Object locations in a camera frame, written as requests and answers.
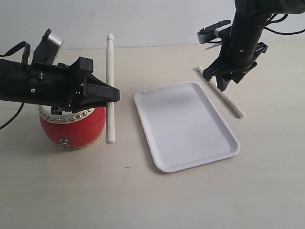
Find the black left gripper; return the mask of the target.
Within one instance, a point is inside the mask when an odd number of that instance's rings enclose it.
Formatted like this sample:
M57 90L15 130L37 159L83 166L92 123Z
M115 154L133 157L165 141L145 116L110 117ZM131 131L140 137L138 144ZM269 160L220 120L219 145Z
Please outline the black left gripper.
M30 65L28 103L56 107L57 110L78 113L105 107L107 102L120 100L120 90L106 84L93 74L93 60L79 57L68 66L32 62ZM80 84L83 83L82 95Z

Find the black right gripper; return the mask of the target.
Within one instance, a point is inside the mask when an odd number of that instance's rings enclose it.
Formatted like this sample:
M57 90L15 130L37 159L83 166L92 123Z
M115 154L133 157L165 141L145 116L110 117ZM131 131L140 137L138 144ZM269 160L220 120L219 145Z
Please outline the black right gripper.
M217 88L224 92L231 80L239 83L253 68L257 66L256 59L266 53L268 45L259 42L254 51L246 53L246 49L239 48L230 54L221 52L212 64L203 71L203 78L211 80L216 77Z

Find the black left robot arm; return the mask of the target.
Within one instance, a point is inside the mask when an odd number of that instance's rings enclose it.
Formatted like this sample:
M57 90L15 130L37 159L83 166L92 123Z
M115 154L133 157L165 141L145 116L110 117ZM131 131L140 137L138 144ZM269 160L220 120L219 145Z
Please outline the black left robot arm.
M0 98L4 101L52 106L77 113L120 100L119 89L93 74L93 60L79 57L68 66L0 61Z

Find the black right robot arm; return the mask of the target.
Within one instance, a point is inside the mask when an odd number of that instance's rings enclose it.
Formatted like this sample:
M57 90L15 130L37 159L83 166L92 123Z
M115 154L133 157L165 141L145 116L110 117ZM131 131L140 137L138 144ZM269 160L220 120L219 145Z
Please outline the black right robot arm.
M225 91L229 82L239 83L257 66L256 59L265 53L268 46L259 39L267 25L278 14L302 14L303 0L236 0L233 21L217 22L198 31L201 44L214 43L219 39L219 57L203 71L203 78L216 78L220 91Z

